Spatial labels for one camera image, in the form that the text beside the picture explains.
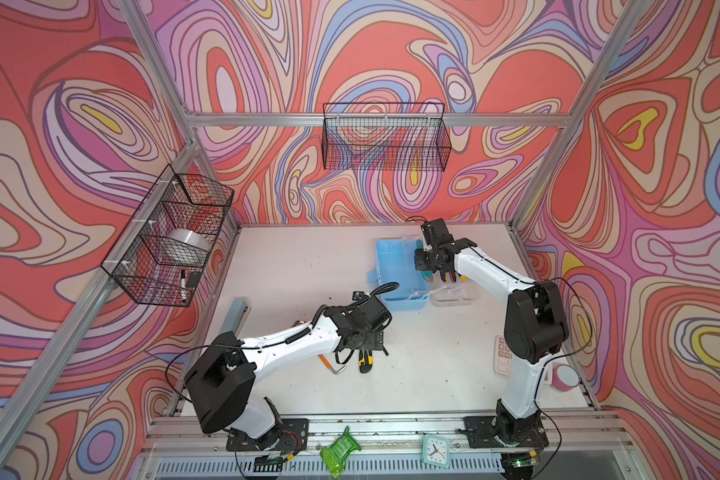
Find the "large yellow black utility knife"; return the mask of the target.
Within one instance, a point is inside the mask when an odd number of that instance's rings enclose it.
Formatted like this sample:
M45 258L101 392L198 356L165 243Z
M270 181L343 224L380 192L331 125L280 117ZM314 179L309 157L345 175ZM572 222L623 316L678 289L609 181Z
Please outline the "large yellow black utility knife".
M371 351L363 350L358 353L358 367L361 374L368 374L373 367L373 355Z

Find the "light blue plastic tool box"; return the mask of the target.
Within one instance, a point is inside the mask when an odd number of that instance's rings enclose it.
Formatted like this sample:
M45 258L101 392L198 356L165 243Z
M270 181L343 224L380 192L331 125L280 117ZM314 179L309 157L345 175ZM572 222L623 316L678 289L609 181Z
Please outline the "light blue plastic tool box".
M375 242L375 268L368 274L374 287L397 282L398 288L381 295L391 312L418 311L434 307L467 306L480 298L469 281L444 282L435 274L417 271L414 266L416 241L413 237L381 239Z

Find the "orange hex key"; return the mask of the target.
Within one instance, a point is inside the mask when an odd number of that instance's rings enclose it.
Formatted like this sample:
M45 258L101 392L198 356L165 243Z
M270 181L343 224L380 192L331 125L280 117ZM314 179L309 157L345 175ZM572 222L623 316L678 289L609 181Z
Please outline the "orange hex key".
M339 365L338 367L334 366L324 355L319 355L318 358L333 375L340 375L347 368L346 365Z

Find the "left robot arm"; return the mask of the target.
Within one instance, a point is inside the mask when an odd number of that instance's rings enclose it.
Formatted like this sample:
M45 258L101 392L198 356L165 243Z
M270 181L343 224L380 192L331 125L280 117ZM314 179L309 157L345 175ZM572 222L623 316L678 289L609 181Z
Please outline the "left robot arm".
M244 339L232 332L218 335L185 376L201 431L212 434L230 427L258 440L280 429L276 408L254 395L256 385L320 355L382 351L392 314L381 295L398 287L389 282L369 293L357 291L349 304L322 305L310 321L274 334Z

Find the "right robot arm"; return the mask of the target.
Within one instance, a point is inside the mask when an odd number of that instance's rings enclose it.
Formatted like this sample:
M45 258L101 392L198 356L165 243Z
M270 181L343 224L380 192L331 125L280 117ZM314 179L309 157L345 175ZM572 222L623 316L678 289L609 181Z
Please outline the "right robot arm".
M544 370L569 338L560 289L500 264L470 239L455 238L442 219L423 221L421 231L423 246L414 253L418 271L438 273L443 281L464 276L506 307L503 337L512 360L507 388L497 401L495 429L508 443L539 425Z

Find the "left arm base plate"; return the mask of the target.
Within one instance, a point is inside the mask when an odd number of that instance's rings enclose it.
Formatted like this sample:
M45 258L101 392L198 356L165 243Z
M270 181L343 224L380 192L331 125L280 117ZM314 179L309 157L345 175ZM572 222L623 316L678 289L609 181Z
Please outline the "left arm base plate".
M259 439L253 439L242 431L228 432L228 452L280 452L298 453L308 444L309 420L307 418L286 418L277 423Z

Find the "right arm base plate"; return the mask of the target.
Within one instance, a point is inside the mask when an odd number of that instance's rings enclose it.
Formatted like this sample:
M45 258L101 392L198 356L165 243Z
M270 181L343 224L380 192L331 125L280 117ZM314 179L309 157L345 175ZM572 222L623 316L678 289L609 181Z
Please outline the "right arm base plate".
M471 448L544 450L549 446L540 412L523 419L511 415L467 416L463 431Z

